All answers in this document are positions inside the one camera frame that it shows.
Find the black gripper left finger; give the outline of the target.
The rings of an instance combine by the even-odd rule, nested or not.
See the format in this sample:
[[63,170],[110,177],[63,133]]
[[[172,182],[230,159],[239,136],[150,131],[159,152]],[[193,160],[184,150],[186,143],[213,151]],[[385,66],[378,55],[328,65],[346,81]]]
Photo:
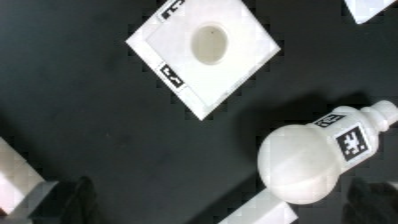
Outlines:
[[86,176],[60,182],[44,202],[44,224],[99,224],[97,194]]

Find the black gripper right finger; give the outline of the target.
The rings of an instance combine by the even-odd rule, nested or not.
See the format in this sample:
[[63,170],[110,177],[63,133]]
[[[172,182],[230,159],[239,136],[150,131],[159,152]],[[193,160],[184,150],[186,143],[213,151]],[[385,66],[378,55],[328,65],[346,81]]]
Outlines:
[[351,179],[341,224],[398,224],[398,187],[392,183]]

